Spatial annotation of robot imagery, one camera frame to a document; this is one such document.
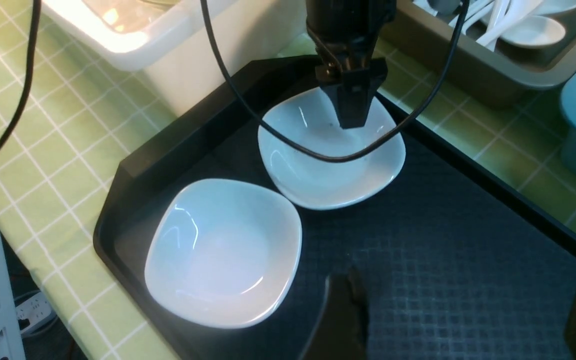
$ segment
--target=white ceramic dish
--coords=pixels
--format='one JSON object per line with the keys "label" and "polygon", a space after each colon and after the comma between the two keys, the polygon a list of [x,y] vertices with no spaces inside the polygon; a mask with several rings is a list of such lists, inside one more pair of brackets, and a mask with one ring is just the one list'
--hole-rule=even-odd
{"label": "white ceramic dish", "polygon": [[544,0],[512,0],[503,19],[478,38],[477,43],[482,46],[489,46],[490,43],[496,41],[508,30],[516,27],[525,18],[532,16],[543,3]]}
{"label": "white ceramic dish", "polygon": [[561,15],[576,9],[576,0],[544,0],[535,15]]}
{"label": "white ceramic dish", "polygon": [[[320,88],[289,98],[263,118],[289,139],[333,157],[362,150],[394,128],[393,118],[375,98],[364,127],[341,129],[332,103]],[[257,138],[263,164],[277,189],[312,210],[348,207],[370,198],[393,181],[406,159],[400,134],[369,155],[346,163],[313,159],[261,127]]]}
{"label": "white ceramic dish", "polygon": [[247,182],[201,180],[167,208],[146,258],[146,287],[182,319],[247,328],[281,305],[301,249],[299,214],[281,194]]}
{"label": "white ceramic dish", "polygon": [[[487,25],[489,16],[484,16],[481,20]],[[565,37],[566,27],[559,21],[546,16],[531,15],[504,32],[501,39],[517,48],[541,49],[557,44]]]}

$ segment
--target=white spoon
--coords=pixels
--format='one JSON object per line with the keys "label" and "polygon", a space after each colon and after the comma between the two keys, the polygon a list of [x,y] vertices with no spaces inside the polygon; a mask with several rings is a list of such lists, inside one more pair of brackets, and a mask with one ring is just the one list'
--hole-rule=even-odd
{"label": "white spoon", "polygon": [[[484,9],[488,4],[492,3],[493,0],[478,0],[471,3],[470,7],[468,7],[468,12],[466,13],[466,20],[470,19],[474,14],[477,14],[481,9]],[[455,17],[448,23],[451,28],[457,26],[457,20],[459,16]]]}
{"label": "white spoon", "polygon": [[512,27],[521,23],[521,21],[528,16],[531,16],[543,2],[544,0],[514,0],[510,2],[508,12],[503,19],[493,29],[487,31],[477,39],[477,43],[487,47],[490,43],[499,39],[505,32],[512,29]]}
{"label": "white spoon", "polygon": [[537,11],[538,16],[564,14],[576,9],[576,0],[544,0]]}
{"label": "white spoon", "polygon": [[[481,22],[487,24],[484,16]],[[524,49],[540,49],[557,44],[566,37],[566,27],[553,18],[531,15],[500,37],[506,43]]]}
{"label": "white spoon", "polygon": [[[508,11],[508,5],[510,0],[494,0],[494,7],[492,8],[492,13],[490,14],[490,20],[487,25],[487,31],[492,30],[501,21],[501,19],[506,16]],[[497,41],[492,41],[488,46],[488,50],[495,51],[497,47]]]}
{"label": "white spoon", "polygon": [[476,14],[474,14],[473,16],[471,16],[466,23],[464,23],[463,27],[461,28],[461,33],[462,34],[466,34],[466,32],[468,31],[468,29],[470,29],[475,23],[477,23],[479,20],[482,20],[482,18],[484,16],[486,16],[487,14],[489,14],[492,11],[493,8],[493,4],[489,3],[488,5],[486,5],[483,9],[479,10]]}

